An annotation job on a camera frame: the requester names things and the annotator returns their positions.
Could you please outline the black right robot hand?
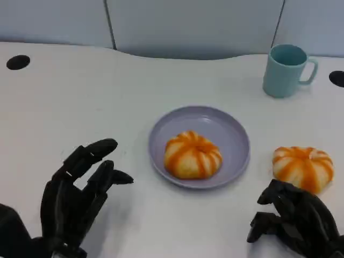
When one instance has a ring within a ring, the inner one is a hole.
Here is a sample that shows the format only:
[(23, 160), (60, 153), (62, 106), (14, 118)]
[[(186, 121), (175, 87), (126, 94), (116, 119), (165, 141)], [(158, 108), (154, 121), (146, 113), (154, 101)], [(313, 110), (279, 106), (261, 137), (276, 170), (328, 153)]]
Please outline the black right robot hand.
[(291, 183), (271, 180), (258, 204), (273, 204), (278, 214), (257, 212), (247, 242), (266, 235), (303, 257), (343, 257), (343, 235), (327, 206), (316, 195)]

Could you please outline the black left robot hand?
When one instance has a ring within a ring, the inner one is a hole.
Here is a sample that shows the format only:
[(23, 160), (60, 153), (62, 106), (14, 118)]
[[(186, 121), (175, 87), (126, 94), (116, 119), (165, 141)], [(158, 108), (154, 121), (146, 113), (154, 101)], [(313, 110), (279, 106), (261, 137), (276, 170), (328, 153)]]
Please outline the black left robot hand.
[(86, 257), (81, 244), (108, 198), (113, 185), (134, 179), (116, 170), (105, 157), (118, 146), (107, 138), (77, 147), (46, 184), (40, 218), (47, 251), (63, 257)]

